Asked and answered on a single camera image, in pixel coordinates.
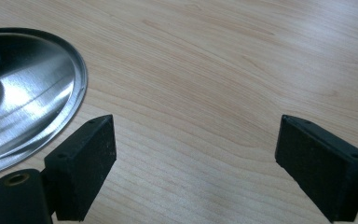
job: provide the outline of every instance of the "black object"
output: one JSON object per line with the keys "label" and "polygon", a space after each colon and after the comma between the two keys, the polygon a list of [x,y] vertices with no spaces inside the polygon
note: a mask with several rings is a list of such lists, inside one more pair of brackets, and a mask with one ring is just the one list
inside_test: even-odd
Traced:
{"label": "black object", "polygon": [[355,220],[358,148],[308,120],[283,115],[275,158],[330,222]]}
{"label": "black object", "polygon": [[45,158],[41,173],[28,169],[0,179],[0,223],[81,221],[116,160],[111,115],[92,119]]}

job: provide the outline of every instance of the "shiny metal surface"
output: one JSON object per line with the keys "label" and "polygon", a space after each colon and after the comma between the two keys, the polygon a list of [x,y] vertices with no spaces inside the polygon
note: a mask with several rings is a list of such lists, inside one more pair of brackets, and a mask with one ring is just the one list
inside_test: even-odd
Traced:
{"label": "shiny metal surface", "polygon": [[51,140],[75,114],[86,86],[86,66],[66,41],[0,29],[0,170]]}

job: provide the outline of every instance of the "wooden table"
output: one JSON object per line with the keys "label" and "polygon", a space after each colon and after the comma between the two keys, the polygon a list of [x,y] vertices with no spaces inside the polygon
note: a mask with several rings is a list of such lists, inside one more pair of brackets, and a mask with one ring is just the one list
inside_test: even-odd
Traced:
{"label": "wooden table", "polygon": [[69,126],[0,177],[42,170],[113,114],[117,162],[84,223],[328,223],[274,151],[282,114],[358,147],[358,1],[0,1],[12,26],[72,43],[89,86]]}

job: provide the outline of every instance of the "stainless steel lid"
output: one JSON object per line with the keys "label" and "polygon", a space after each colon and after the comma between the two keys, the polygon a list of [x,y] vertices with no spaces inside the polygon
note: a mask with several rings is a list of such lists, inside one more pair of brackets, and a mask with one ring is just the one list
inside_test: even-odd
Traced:
{"label": "stainless steel lid", "polygon": [[0,28],[0,170],[49,142],[75,114],[86,87],[86,65],[68,42]]}

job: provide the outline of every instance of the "wood grain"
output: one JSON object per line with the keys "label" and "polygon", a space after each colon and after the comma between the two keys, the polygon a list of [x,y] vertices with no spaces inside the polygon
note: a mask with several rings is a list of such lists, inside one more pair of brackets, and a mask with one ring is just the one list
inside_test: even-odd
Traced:
{"label": "wood grain", "polygon": [[358,0],[0,1],[13,26],[72,43],[89,87],[0,177],[113,114],[117,162],[84,223],[328,223],[274,150],[282,114],[358,147]]}

